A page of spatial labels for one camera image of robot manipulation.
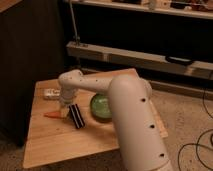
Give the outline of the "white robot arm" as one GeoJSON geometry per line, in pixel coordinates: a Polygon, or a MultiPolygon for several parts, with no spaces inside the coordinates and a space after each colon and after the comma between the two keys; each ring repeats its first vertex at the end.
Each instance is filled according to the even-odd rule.
{"type": "Polygon", "coordinates": [[[74,90],[106,94],[127,171],[174,171],[151,109],[151,85],[135,75],[87,77],[80,70],[58,78],[60,103],[73,102],[74,90]]]}

